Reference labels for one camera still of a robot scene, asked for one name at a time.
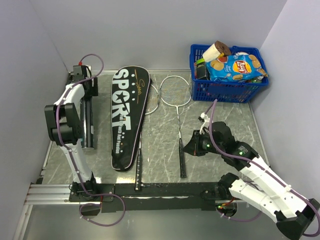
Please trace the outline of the black shuttlecock tube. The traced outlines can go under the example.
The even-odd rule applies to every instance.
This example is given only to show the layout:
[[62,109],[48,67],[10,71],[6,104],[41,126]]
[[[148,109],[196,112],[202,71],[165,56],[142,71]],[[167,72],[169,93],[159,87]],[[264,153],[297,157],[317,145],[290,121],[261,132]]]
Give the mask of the black shuttlecock tube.
[[82,148],[94,148],[94,121],[92,97],[80,101],[80,120],[82,123]]

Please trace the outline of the black racket bag SPORT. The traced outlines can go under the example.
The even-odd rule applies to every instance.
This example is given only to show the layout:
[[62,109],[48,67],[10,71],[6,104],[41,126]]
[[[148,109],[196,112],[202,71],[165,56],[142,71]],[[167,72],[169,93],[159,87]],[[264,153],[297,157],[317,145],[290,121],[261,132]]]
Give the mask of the black racket bag SPORT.
[[152,79],[147,69],[129,65],[119,69],[111,82],[111,166],[130,170],[139,148]]

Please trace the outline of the white badminton racket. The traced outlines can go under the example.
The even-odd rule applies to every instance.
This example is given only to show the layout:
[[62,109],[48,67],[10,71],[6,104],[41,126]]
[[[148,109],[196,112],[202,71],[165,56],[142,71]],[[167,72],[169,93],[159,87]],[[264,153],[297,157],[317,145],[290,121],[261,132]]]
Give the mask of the white badminton racket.
[[178,136],[179,136],[179,169],[180,178],[187,177],[185,155],[183,152],[183,141],[181,134],[181,121],[179,108],[186,106],[192,98],[192,91],[187,80],[178,75],[167,76],[160,84],[160,99],[165,105],[174,107],[177,114]]
[[[149,93],[148,93],[148,99],[147,99],[147,105],[145,108],[144,115],[150,115],[153,112],[155,112],[159,107],[159,92],[157,88],[151,84]],[[135,184],[134,184],[134,190],[140,191],[142,186],[142,131],[140,131],[139,136],[139,146],[137,151],[137,158],[136,158],[136,171],[135,171]]]

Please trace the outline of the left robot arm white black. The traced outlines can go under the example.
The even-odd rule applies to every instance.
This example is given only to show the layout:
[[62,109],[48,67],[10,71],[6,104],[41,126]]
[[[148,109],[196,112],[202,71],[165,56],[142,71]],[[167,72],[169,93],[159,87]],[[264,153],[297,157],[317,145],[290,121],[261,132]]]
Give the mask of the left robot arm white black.
[[72,196],[93,201],[99,188],[83,149],[94,146],[92,98],[98,96],[98,79],[90,67],[79,62],[73,66],[62,96],[44,108],[48,136],[63,151],[71,168]]

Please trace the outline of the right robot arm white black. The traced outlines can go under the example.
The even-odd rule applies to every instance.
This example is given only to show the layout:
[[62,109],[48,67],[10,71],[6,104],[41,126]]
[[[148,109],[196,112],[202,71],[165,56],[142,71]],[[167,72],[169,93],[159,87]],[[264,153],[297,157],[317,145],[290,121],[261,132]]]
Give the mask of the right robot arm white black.
[[305,236],[312,221],[320,217],[320,204],[316,199],[307,199],[293,190],[250,145],[235,140],[222,121],[212,123],[211,128],[194,130],[183,152],[197,157],[220,154],[225,163],[252,180],[258,188],[227,173],[219,181],[218,193],[223,199],[234,197],[246,201],[272,219],[290,240]]

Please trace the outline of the blue plastic basket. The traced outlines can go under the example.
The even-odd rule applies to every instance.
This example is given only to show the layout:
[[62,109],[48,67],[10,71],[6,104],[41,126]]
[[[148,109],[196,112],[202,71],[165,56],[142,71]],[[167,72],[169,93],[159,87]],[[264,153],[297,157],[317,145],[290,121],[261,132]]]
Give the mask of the blue plastic basket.
[[190,46],[189,67],[192,79],[192,99],[194,101],[212,102],[218,99],[226,103],[247,103],[259,91],[269,84],[269,79],[264,77],[261,81],[252,82],[225,82],[212,81],[206,78],[196,78],[196,61],[202,58],[202,54],[209,48],[209,45],[192,44]]

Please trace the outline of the black green box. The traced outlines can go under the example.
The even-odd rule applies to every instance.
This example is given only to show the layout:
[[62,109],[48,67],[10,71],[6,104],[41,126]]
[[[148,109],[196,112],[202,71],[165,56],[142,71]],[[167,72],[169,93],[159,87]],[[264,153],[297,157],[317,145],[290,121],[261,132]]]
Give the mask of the black green box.
[[195,62],[195,78],[197,80],[209,80],[210,74],[206,67],[206,62],[203,58]]

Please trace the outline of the blue chips bag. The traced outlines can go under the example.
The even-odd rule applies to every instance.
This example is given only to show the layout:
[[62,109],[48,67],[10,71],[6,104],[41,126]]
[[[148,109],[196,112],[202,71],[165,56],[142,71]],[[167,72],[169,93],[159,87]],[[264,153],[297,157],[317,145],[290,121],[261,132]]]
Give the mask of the blue chips bag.
[[211,81],[243,82],[268,77],[267,71],[253,54],[218,57],[205,63]]

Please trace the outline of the cream brown snack package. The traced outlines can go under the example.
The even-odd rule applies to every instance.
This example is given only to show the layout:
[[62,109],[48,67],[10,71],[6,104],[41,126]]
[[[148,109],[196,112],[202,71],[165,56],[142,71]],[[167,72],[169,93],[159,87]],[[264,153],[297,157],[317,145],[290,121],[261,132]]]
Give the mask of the cream brown snack package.
[[210,62],[218,58],[221,54],[230,56],[232,53],[226,44],[217,40],[202,54],[202,57],[206,62]]

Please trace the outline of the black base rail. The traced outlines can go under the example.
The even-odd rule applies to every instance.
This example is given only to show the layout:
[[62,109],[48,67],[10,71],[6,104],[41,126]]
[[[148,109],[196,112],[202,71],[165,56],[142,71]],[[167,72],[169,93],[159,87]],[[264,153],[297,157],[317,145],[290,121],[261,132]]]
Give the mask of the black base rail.
[[98,183],[95,192],[121,197],[127,211],[215,211],[218,203],[232,199],[229,190],[218,182],[145,183],[140,190],[135,190],[134,183]]

